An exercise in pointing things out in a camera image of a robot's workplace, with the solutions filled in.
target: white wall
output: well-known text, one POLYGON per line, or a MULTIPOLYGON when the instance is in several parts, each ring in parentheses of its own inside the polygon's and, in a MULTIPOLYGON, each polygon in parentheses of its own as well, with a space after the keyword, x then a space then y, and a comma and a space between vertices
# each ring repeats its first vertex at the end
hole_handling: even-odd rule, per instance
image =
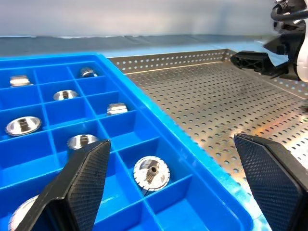
POLYGON ((0 0, 0 36, 260 35, 271 0, 0 0))

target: blue compartment tray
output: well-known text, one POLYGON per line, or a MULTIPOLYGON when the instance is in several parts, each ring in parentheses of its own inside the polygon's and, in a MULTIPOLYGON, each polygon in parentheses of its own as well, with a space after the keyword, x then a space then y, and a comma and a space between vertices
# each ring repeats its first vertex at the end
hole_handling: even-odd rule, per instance
POLYGON ((252 230, 247 211, 168 129, 137 89, 99 54, 0 60, 0 231, 8 230, 19 205, 39 194, 61 171, 67 162, 67 140, 79 134, 110 139, 112 144, 93 230, 252 230), (85 66, 98 76, 79 78, 85 66), (13 75, 27 75, 33 85, 11 88, 13 75), (74 90, 78 97, 53 101, 60 90, 74 90), (128 112, 107 116, 111 103, 125 103, 128 112), (22 116, 40 118, 40 129, 21 137, 7 135, 6 125, 22 116), (170 181, 144 196, 134 181, 133 168, 148 155, 166 162, 170 181))

